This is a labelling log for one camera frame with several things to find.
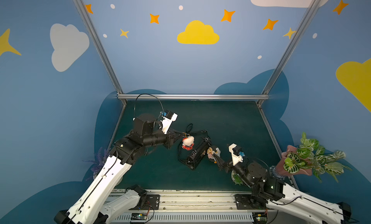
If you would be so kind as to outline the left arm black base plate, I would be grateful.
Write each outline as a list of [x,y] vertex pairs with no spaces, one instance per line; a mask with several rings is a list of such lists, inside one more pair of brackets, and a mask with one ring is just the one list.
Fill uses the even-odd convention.
[[148,209],[150,206],[154,210],[158,210],[159,203],[160,203],[160,195],[158,194],[145,195],[145,196],[140,197],[137,206],[132,208],[131,210],[144,210],[144,209]]

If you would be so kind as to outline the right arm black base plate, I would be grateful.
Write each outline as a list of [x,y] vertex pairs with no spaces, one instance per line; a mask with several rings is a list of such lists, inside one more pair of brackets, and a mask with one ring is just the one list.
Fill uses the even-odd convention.
[[263,206],[257,197],[248,194],[234,195],[237,210],[262,210]]

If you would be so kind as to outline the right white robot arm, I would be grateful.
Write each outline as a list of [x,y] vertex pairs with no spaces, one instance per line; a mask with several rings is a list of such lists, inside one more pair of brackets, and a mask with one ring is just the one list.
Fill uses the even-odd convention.
[[266,208],[298,217],[311,224],[349,224],[351,208],[344,202],[330,203],[310,196],[282,180],[271,177],[259,163],[243,165],[243,158],[232,154],[232,161],[225,162],[217,154],[218,167],[232,171],[244,185],[251,188],[251,197]]

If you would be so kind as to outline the penguin plush with straw hat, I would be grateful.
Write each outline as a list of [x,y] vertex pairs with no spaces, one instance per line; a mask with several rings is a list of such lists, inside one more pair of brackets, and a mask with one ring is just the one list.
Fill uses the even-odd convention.
[[207,157],[210,162],[213,162],[214,164],[217,163],[214,155],[218,155],[220,157],[221,155],[221,150],[217,146],[212,146],[207,149]]

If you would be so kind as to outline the black crocodile leather handbag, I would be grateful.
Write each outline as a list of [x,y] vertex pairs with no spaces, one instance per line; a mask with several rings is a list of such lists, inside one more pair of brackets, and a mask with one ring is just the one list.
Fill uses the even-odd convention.
[[194,171],[207,154],[207,149],[212,146],[212,142],[207,130],[192,132],[192,128],[192,123],[186,127],[182,140],[185,137],[193,136],[195,138],[193,149],[190,151],[183,149],[181,140],[177,147],[177,159],[180,163]]

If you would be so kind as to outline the white red plush charm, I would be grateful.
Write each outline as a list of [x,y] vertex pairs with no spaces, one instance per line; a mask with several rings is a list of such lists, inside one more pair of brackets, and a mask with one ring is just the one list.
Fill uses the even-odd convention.
[[190,151],[193,149],[194,142],[195,142],[195,138],[193,136],[185,137],[182,140],[182,148],[187,151]]

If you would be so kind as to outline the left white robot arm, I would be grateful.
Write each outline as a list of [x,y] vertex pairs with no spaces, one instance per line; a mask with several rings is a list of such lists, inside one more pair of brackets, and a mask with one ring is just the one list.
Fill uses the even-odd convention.
[[68,210],[59,211],[57,224],[109,224],[125,210],[144,204],[143,189],[131,188],[127,194],[105,204],[105,201],[149,147],[163,145],[171,148],[182,133],[171,128],[178,115],[166,110],[157,120],[150,114],[133,119],[130,133],[114,143],[106,162],[85,193]]

